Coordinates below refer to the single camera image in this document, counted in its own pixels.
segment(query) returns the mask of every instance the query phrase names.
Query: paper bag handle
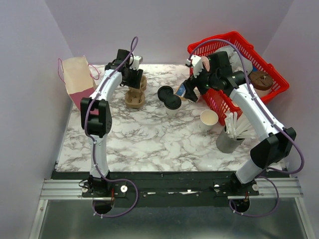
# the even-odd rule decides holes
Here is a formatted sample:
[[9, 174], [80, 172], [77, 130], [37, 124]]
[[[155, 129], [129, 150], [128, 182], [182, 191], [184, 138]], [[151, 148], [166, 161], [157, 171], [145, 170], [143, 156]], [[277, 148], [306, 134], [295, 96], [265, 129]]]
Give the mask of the paper bag handle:
[[96, 67], [93, 66], [92, 64], [88, 64], [88, 66], [92, 66], [92, 67], [96, 70], [96, 72], [98, 73], [98, 78], [95, 79], [92, 74], [90, 74], [90, 76], [91, 76], [94, 80], [98, 80], [98, 79], [100, 78], [100, 72], [98, 71], [98, 69], [96, 69]]
[[60, 76], [60, 62], [61, 62], [62, 73], [64, 73], [62, 60], [61, 60], [61, 58], [58, 58], [58, 75], [59, 75], [61, 81], [65, 84], [64, 79], [62, 79], [62, 77]]

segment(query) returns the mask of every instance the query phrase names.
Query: metal cup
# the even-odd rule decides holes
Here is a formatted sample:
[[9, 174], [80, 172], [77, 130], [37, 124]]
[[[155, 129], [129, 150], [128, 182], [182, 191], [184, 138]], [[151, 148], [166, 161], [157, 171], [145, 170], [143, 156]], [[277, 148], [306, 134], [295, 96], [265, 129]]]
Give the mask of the metal cup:
[[232, 139], [226, 134], [226, 126], [222, 129], [221, 133], [216, 139], [216, 146], [219, 151], [223, 153], [232, 153], [241, 145], [244, 139]]

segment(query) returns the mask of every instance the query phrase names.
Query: brown lid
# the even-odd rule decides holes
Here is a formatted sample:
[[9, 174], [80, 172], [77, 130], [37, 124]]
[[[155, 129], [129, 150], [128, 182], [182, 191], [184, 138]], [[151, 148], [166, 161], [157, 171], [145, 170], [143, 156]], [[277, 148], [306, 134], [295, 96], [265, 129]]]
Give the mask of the brown lid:
[[271, 76], [263, 71], [253, 71], [250, 73], [249, 79], [254, 88], [260, 91], [269, 90], [274, 84]]

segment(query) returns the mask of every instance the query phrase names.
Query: black coffee cup lid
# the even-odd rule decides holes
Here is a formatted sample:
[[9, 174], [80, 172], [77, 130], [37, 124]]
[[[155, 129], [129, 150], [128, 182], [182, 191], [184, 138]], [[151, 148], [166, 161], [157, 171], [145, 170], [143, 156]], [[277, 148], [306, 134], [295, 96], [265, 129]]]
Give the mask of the black coffee cup lid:
[[164, 105], [170, 110], [177, 110], [181, 106], [181, 99], [177, 95], [167, 96]]
[[160, 101], [163, 101], [166, 99], [168, 96], [174, 95], [174, 90], [170, 86], [162, 86], [158, 90], [158, 97]]

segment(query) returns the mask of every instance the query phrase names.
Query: brown cup holder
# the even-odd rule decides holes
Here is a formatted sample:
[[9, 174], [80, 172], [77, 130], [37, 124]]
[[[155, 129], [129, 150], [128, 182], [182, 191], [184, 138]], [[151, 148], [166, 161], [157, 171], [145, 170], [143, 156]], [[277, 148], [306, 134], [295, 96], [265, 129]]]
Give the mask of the brown cup holder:
[[140, 108], [145, 103], [145, 94], [142, 90], [130, 88], [125, 93], [125, 104], [128, 108]]
[[142, 76], [141, 78], [141, 90], [145, 91], [146, 90], [146, 86], [147, 86], [147, 79], [146, 76]]

